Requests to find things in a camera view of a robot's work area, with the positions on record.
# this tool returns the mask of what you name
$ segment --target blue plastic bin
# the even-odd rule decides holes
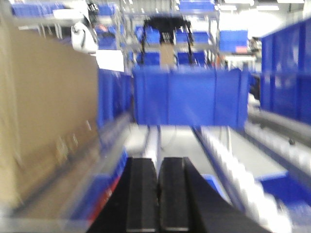
[[[107,121],[129,110],[131,76],[122,72],[99,69],[98,89],[97,123],[101,128]]]
[[[116,5],[114,3],[98,4],[100,16],[112,16],[115,14]]]
[[[188,34],[185,32],[176,32],[176,42],[177,43],[186,43]],[[194,42],[195,43],[208,43],[209,34],[207,32],[193,32]]]
[[[217,192],[222,198],[225,198],[224,192],[220,185],[218,184],[216,178],[209,174],[202,174],[204,180]]]
[[[123,151],[120,160],[110,173],[94,174],[93,180],[70,215],[71,220],[89,220],[102,194],[122,174],[127,153]]]
[[[258,179],[265,192],[285,204],[297,232],[311,227],[311,190],[293,179],[288,172]]]
[[[15,3],[11,7],[17,17],[44,17],[53,14],[53,10],[64,9],[64,5],[57,2]]]
[[[244,126],[248,73],[145,66],[134,68],[133,74],[138,124]]]
[[[135,35],[140,41],[142,39],[142,34],[143,34],[143,27],[142,26],[136,26],[135,29]],[[160,32],[156,29],[152,29],[151,27],[148,27],[146,29],[146,34],[147,34],[147,42],[148,43],[160,43]]]
[[[230,31],[223,30],[220,31],[220,40],[222,41],[247,41],[247,30],[239,30],[239,31]]]
[[[273,44],[274,44],[274,37],[267,36],[261,39],[262,42],[262,66],[261,70],[265,71],[272,71],[273,70]]]
[[[136,57],[136,61],[141,60],[141,53]],[[159,52],[146,52],[144,55],[144,64],[145,65],[160,65],[160,53]]]
[[[219,41],[219,50],[223,52],[236,52],[237,47],[246,47],[246,41]]]
[[[262,74],[260,105],[292,119],[311,124],[311,74]]]
[[[99,37],[98,38],[99,50],[116,50],[116,39],[114,37]]]
[[[179,10],[186,11],[214,11],[215,3],[213,0],[181,0]]]
[[[204,66],[206,63],[206,55],[204,51],[201,52],[194,52],[193,53],[194,59],[196,60],[197,64],[200,66]],[[178,52],[177,59],[179,65],[188,65],[189,64],[189,55],[187,52]]]

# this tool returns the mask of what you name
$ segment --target blue crate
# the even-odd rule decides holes
[[[263,110],[311,124],[311,74],[262,74],[260,105]]]
[[[113,16],[116,11],[116,5],[113,3],[109,4],[98,4],[100,16]]]
[[[311,19],[262,38],[262,109],[311,124]]]
[[[186,11],[214,11],[215,3],[212,0],[181,0],[179,4],[181,12]]]
[[[193,32],[193,37],[196,43],[207,43],[209,40],[208,32]]]
[[[265,192],[286,206],[296,229],[311,226],[311,190],[293,179],[288,172],[258,178]]]
[[[236,52],[237,47],[246,47],[247,42],[244,41],[220,41],[219,50],[223,52]]]
[[[141,53],[137,55],[136,62],[141,60]],[[144,65],[160,65],[159,52],[146,52],[144,55]]]
[[[176,32],[176,42],[177,43],[186,43],[188,34],[177,31]],[[195,43],[207,43],[209,40],[209,34],[207,32],[193,32],[194,42]]]
[[[247,30],[239,30],[239,31],[229,31],[224,30],[220,31],[219,38],[222,41],[244,41],[247,42]]]
[[[247,118],[249,76],[238,69],[145,66],[133,74],[138,124],[241,128]]]
[[[64,9],[57,2],[16,3],[12,4],[12,14],[17,17],[43,17],[53,14],[53,10]]]
[[[206,63],[206,55],[204,51],[201,52],[194,52],[193,53],[194,59],[198,65],[204,66]],[[187,52],[178,52],[177,53],[177,60],[179,65],[188,65],[189,64],[189,55]]]
[[[116,50],[117,49],[116,39],[112,36],[99,37],[98,38],[98,49],[99,50]]]
[[[143,33],[143,27],[142,26],[136,26],[135,29],[135,35],[138,39],[138,41],[141,41],[142,39],[142,33]],[[156,29],[152,29],[151,27],[146,28],[146,34],[147,34],[147,42],[148,43],[160,43],[160,32]]]
[[[116,34],[116,26],[109,26],[108,32],[112,34]],[[124,26],[120,25],[121,34],[124,34]],[[97,34],[106,33],[107,31],[104,31],[103,29],[99,28],[98,26],[95,27],[95,31]]]
[[[118,71],[98,71],[97,124],[101,128],[106,122],[128,111],[131,99],[131,76]]]
[[[204,180],[220,195],[223,199],[225,199],[225,194],[218,184],[216,178],[209,174],[202,174]]]
[[[111,172],[94,174],[91,184],[83,196],[77,200],[73,211],[70,211],[71,220],[89,220],[103,193],[122,174],[126,164],[126,159],[127,153],[126,151],[123,151],[119,161]]]

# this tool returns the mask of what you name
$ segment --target cardboard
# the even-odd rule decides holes
[[[15,208],[97,134],[97,63],[0,21],[0,207]]]
[[[160,45],[160,65],[173,67],[176,64],[174,45],[162,43]]]

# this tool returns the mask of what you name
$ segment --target white wall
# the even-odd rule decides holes
[[[248,30],[248,38],[261,37],[278,28],[286,21],[281,12],[261,12],[256,9],[239,13],[220,14],[220,30]]]
[[[305,4],[303,6],[303,17],[311,17],[311,0],[305,0]]]

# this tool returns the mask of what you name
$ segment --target black cable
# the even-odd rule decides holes
[[[188,58],[189,58],[189,63],[190,65],[193,65],[194,64],[194,59],[193,59],[193,52],[192,52],[192,49],[191,49],[191,46],[193,45],[193,35],[192,35],[192,32],[190,30],[190,26],[191,26],[191,23],[188,22],[188,21],[185,21],[185,25],[186,27],[184,27],[184,29],[186,29],[186,31],[188,32],[186,35],[187,35],[187,42],[188,42]]]
[[[147,26],[148,26],[148,22],[145,20],[144,26],[143,26],[143,29],[142,29],[142,38],[141,38],[141,41],[140,41],[140,43],[141,43],[141,52],[140,52],[139,64],[141,64],[141,65],[144,64],[144,57],[145,57],[145,53],[146,53],[145,45],[146,45],[146,39],[147,39],[147,32],[146,32]]]

